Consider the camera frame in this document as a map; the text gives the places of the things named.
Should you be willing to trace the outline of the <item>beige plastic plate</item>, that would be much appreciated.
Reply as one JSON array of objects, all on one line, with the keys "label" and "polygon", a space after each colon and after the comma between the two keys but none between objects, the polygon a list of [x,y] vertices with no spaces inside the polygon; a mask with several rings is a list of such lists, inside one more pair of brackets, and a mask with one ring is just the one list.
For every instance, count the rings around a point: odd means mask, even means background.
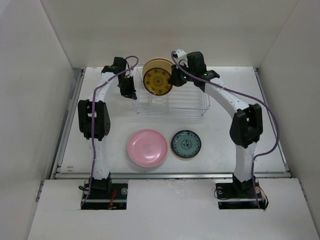
[{"label": "beige plastic plate", "polygon": [[162,69],[167,71],[170,75],[172,73],[172,65],[165,61],[148,61],[142,68],[142,75],[144,76],[151,69]]}]

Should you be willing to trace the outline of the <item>cream plastic plate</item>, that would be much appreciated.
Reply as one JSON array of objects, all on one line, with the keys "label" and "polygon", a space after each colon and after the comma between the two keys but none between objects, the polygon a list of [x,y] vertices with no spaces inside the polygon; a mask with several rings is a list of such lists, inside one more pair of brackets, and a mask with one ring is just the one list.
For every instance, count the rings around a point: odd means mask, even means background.
[{"label": "cream plastic plate", "polygon": [[163,58],[163,57],[153,58],[153,59],[151,59],[149,62],[154,62],[154,61],[165,61],[166,63],[170,64],[171,66],[173,65],[173,62],[172,62],[172,61],[170,61],[170,60],[167,59],[167,58]]}]

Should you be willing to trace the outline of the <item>pink plastic plate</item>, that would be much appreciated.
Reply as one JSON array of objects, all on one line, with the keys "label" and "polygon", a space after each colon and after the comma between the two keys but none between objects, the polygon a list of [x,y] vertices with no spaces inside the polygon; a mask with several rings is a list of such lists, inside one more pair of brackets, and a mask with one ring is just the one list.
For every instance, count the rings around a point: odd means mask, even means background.
[{"label": "pink plastic plate", "polygon": [[168,157],[169,144],[165,136],[154,129],[134,133],[127,143],[129,158],[143,168],[155,168]]}]

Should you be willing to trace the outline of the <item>blue patterned ceramic plate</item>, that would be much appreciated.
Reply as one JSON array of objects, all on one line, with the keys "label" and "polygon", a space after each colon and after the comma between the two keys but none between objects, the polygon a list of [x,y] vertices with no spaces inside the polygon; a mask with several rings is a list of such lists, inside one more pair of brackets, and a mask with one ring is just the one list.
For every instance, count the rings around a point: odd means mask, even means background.
[{"label": "blue patterned ceramic plate", "polygon": [[194,131],[181,130],[172,137],[170,147],[179,158],[191,159],[200,152],[202,141]]}]

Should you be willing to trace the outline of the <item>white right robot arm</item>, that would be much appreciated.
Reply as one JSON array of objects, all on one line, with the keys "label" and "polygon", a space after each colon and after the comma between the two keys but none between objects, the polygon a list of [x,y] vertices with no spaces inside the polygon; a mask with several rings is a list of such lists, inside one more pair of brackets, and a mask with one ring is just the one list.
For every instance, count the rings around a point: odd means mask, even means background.
[{"label": "white right robot arm", "polygon": [[165,87],[181,87],[192,82],[202,92],[216,100],[230,115],[229,135],[235,144],[235,170],[231,190],[243,197],[254,190],[254,157],[257,142],[263,133],[262,108],[259,104],[248,104],[228,89],[214,70],[208,70],[200,51],[186,53],[181,49],[171,53],[171,60],[154,58],[144,64],[142,81],[153,95],[165,95]]}]

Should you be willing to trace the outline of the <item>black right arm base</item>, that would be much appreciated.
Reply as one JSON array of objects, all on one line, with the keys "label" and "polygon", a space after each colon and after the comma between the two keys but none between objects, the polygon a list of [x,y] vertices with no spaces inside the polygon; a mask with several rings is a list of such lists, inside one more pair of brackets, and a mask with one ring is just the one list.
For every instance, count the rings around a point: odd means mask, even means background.
[{"label": "black right arm base", "polygon": [[258,179],[240,182],[235,176],[232,181],[217,181],[214,196],[220,210],[266,210],[269,199]]}]

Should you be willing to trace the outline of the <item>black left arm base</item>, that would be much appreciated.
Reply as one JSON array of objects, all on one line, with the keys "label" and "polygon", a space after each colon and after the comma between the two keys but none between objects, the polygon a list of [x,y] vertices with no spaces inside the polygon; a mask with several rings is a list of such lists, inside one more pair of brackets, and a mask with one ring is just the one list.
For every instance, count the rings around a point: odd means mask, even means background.
[{"label": "black left arm base", "polygon": [[126,210],[128,182],[92,179],[78,187],[82,191],[81,210]]}]

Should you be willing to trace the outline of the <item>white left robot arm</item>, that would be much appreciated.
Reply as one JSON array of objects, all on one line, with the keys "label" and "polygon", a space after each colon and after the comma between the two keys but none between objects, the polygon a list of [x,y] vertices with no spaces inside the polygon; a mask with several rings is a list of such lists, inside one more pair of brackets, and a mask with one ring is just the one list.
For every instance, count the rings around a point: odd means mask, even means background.
[{"label": "white left robot arm", "polygon": [[124,98],[136,100],[134,77],[131,72],[137,66],[130,66],[128,59],[136,56],[115,57],[112,65],[103,67],[100,82],[93,93],[77,104],[79,130],[90,141],[92,167],[88,183],[88,193],[96,193],[100,198],[107,198],[112,192],[111,170],[106,160],[106,137],[111,130],[111,119],[107,108],[107,97],[114,88],[119,88]]}]

